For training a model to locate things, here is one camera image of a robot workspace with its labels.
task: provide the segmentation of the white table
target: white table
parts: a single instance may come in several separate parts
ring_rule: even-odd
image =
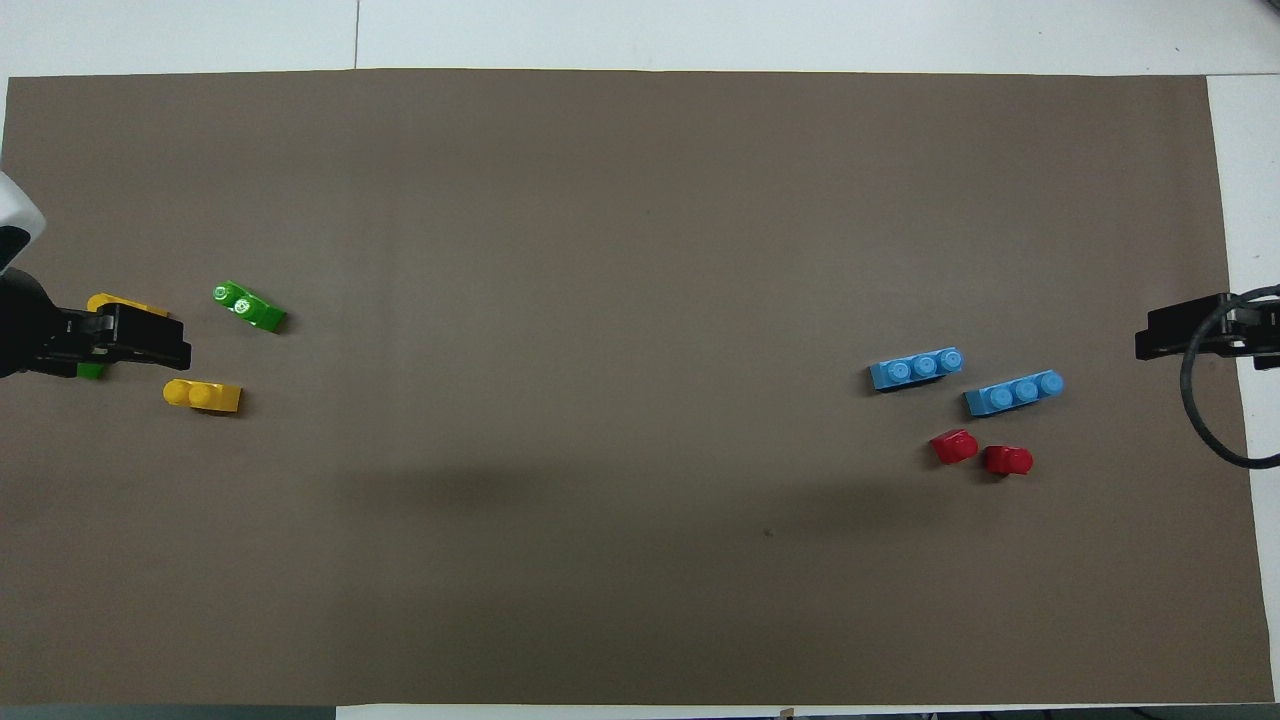
[[[1230,290],[1280,282],[1280,13],[1261,0],[0,0],[0,27],[5,79],[385,67],[1203,74]],[[1240,388],[1251,454],[1275,452],[1280,372],[1256,373],[1242,361]],[[1254,471],[1252,483],[1280,685],[1280,470]],[[339,708],[339,717],[622,720],[780,710],[362,706]],[[924,708],[796,714],[908,710]]]

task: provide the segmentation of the yellow lego brick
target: yellow lego brick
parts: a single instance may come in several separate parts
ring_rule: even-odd
[[[174,378],[165,383],[164,398],[179,407],[234,413],[239,410],[239,386]]]
[[[165,310],[164,307],[156,307],[155,305],[143,305],[136,300],[129,300],[127,297],[120,297],[118,295],[110,295],[106,292],[100,292],[93,297],[90,297],[88,302],[84,304],[84,309],[88,310],[90,313],[93,313],[99,307],[106,305],[108,302],[119,302],[120,305],[129,305],[132,307],[137,307],[138,310],[146,310],[147,313],[154,313],[156,315],[163,315],[165,318],[169,316],[169,311]]]

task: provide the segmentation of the red lego brick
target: red lego brick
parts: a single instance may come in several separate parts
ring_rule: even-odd
[[[1030,471],[1032,452],[1025,447],[1012,447],[1009,445],[993,445],[986,450],[987,469],[992,473],[1007,475],[1025,475]]]
[[[947,430],[931,439],[929,445],[933,446],[933,452],[938,454],[938,460],[947,465],[978,455],[978,441],[964,429]]]

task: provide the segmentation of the plastic brick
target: plastic brick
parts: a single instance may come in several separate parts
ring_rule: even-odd
[[[172,379],[164,386],[164,400],[179,407],[236,413],[239,410],[239,386]]]
[[[106,365],[101,363],[77,363],[76,364],[76,377],[88,378],[96,380],[102,377],[102,370],[106,370]]]
[[[1034,375],[970,389],[964,393],[964,398],[969,402],[969,413],[974,418],[982,418],[1061,395],[1062,388],[1062,375],[1053,370],[1044,370]]]
[[[946,465],[968,460],[978,455],[978,441],[969,434],[969,430],[947,430],[929,441],[933,451],[938,454],[938,460]]]
[[[110,295],[108,292],[100,292],[97,295],[91,296],[88,301],[84,302],[84,309],[88,310],[90,313],[96,313],[99,307],[109,302],[119,302],[120,305],[128,305],[131,307],[137,307],[138,310],[146,310],[147,313],[151,313],[154,315],[160,315],[163,318],[169,316],[169,311],[165,310],[164,307],[156,307],[155,305],[146,305],[138,302],[137,300],[129,300],[128,297],[120,297],[118,295]]]
[[[284,319],[284,310],[230,281],[214,288],[214,302],[227,307],[255,328],[273,333]]]
[[[1009,445],[993,445],[983,451],[987,469],[992,473],[1007,475],[1025,475],[1030,473],[1036,460],[1025,447],[1012,447]]]
[[[964,355],[955,347],[943,347],[872,365],[872,386],[884,392],[934,380],[959,373],[963,368]]]

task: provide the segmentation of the green lego brick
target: green lego brick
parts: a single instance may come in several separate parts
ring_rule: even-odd
[[[88,378],[91,380],[96,380],[96,379],[99,379],[99,378],[102,377],[102,370],[105,370],[105,369],[106,369],[106,365],[104,365],[101,363],[77,363],[76,364],[76,377],[77,378]]]
[[[236,313],[236,315],[255,328],[273,333],[285,315],[284,310],[230,281],[214,288],[214,302]]]

